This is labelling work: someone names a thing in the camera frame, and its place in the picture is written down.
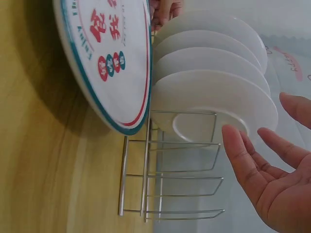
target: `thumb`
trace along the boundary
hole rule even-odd
[[[160,23],[166,24],[170,19],[170,11],[173,4],[173,0],[162,0],[160,4]]]

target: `dish rack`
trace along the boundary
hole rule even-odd
[[[166,141],[165,133],[159,128],[153,128],[154,124],[151,120],[151,113],[157,114],[185,114],[185,115],[213,115],[214,116],[214,126],[209,142],[182,142],[182,141]],[[119,195],[119,216],[124,216],[125,212],[132,212],[140,214],[144,218],[144,222],[148,220],[156,220],[158,222],[162,220],[201,220],[201,219],[212,219],[216,218],[222,213],[225,212],[224,209],[210,209],[210,210],[193,210],[193,211],[163,211],[162,204],[163,198],[195,198],[195,197],[210,197],[214,196],[219,187],[224,181],[224,177],[211,177],[206,176],[200,173],[207,171],[212,171],[215,168],[221,144],[213,143],[213,138],[215,134],[215,127],[217,121],[217,113],[209,111],[161,111],[161,110],[149,110],[147,115],[147,129],[146,136],[144,140],[131,140],[128,136],[124,137],[123,145],[123,157],[122,157],[122,170],[121,170],[121,183],[120,183],[120,195]],[[157,140],[153,140],[154,132],[157,134]],[[143,164],[143,173],[140,175],[137,174],[128,174],[127,173],[127,161],[128,161],[128,149],[130,143],[144,143],[145,153],[144,153],[144,164]],[[178,145],[178,147],[165,148],[164,145]],[[168,150],[189,150],[189,149],[201,149],[206,147],[215,147],[215,158],[213,164],[210,168],[200,169],[200,170],[172,170],[165,171],[162,170],[161,162],[165,151]],[[156,171],[150,171],[150,154],[151,152],[156,152],[157,166]],[[125,187],[126,187],[126,178],[141,178],[142,181],[142,190],[140,196],[140,209],[125,209]],[[151,195],[150,191],[150,179],[156,179],[159,183],[159,194]],[[174,194],[174,195],[164,195],[163,194],[163,181],[164,180],[182,180],[182,181],[197,181],[197,180],[215,180],[218,182],[216,188],[211,193],[206,194]],[[158,209],[150,210],[149,199],[158,198]],[[209,216],[203,217],[179,217],[181,215],[194,215],[194,214],[208,214]],[[162,215],[173,215],[176,217],[162,217]]]

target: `red stripe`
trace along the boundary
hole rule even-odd
[[[291,56],[290,54],[280,50],[277,46],[275,46],[273,49],[279,53],[282,53],[284,56],[287,56],[288,58],[290,58],[290,60],[293,62],[292,64],[294,64],[295,68],[296,68],[295,75],[296,75],[297,81],[299,81],[299,82],[303,81],[302,69],[301,69],[298,61],[293,56]]]
[[[144,13],[145,13],[145,25],[146,25],[146,48],[147,48],[147,74],[146,74],[146,85],[145,85],[145,94],[144,94],[144,100],[142,102],[142,106],[141,106],[141,109],[139,111],[139,114],[137,115],[137,117],[132,121],[132,122],[129,122],[129,123],[121,123],[122,125],[124,126],[132,126],[132,125],[135,125],[138,120],[140,119],[141,115],[142,115],[142,111],[144,109],[144,106],[145,106],[145,102],[146,102],[146,99],[147,99],[147,93],[148,93],[148,80],[149,80],[149,77],[148,77],[148,71],[149,71],[149,53],[148,53],[148,31],[149,31],[149,28],[147,26],[147,19],[146,19],[146,10],[145,10],[145,6],[143,5],[143,8],[144,8]]]

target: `metal wire dish rack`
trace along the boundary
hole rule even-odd
[[[150,118],[151,113],[157,114],[187,114],[187,115],[214,115],[214,132],[212,134],[212,139],[209,142],[181,142],[181,141],[170,141],[165,140],[164,132],[159,128],[153,128],[155,126]],[[192,210],[192,211],[163,211],[163,199],[164,198],[195,198],[195,197],[210,197],[217,193],[219,187],[222,185],[223,177],[211,177],[204,175],[206,171],[212,171],[215,168],[221,144],[214,143],[213,137],[215,133],[215,125],[217,121],[217,114],[213,112],[205,111],[150,111],[147,120],[147,130],[145,140],[130,140],[128,136],[124,138],[123,147],[123,160],[122,160],[122,173],[121,173],[121,185],[120,185],[120,199],[119,199],[119,215],[123,216],[125,212],[134,212],[140,214],[144,218],[144,221],[148,220],[199,220],[199,219],[211,219],[216,218],[222,214],[224,209],[208,209],[208,210]],[[153,140],[154,132],[156,132],[157,140]],[[128,161],[128,148],[131,143],[144,143],[145,154],[144,154],[144,165],[143,173],[140,175],[127,173],[127,161]],[[198,149],[205,147],[214,147],[215,155],[210,168],[194,170],[194,169],[184,169],[184,170],[163,170],[161,167],[161,160],[165,153],[171,150],[189,150]],[[150,170],[150,156],[152,152],[156,152],[157,166],[156,171]],[[142,182],[142,190],[140,196],[140,209],[125,209],[125,188],[127,178],[140,178]],[[154,192],[157,194],[150,194],[150,180],[157,180],[158,189]],[[215,181],[216,187],[210,193],[204,194],[164,194],[163,193],[163,182],[165,180],[174,180],[182,182],[195,182],[195,181]],[[156,210],[151,210],[149,205],[149,199],[157,199]]]

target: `red chinese characters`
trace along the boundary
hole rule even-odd
[[[113,40],[120,38],[120,32],[118,30],[119,27],[119,17],[116,15],[114,17],[109,16],[109,19],[112,20],[110,22],[110,32]]]
[[[111,7],[116,8],[117,6],[117,0],[108,0],[108,3]]]
[[[106,66],[106,59],[103,56],[100,56],[98,59],[98,72],[101,79],[106,82],[108,78],[108,71]]]
[[[90,26],[90,30],[92,34],[95,36],[97,42],[101,42],[101,33],[106,32],[106,24],[105,24],[105,15],[100,14],[101,17],[96,15],[96,9],[93,10],[91,21],[93,22],[93,25]]]
[[[117,73],[120,72],[119,55],[116,52],[113,54],[113,68]]]

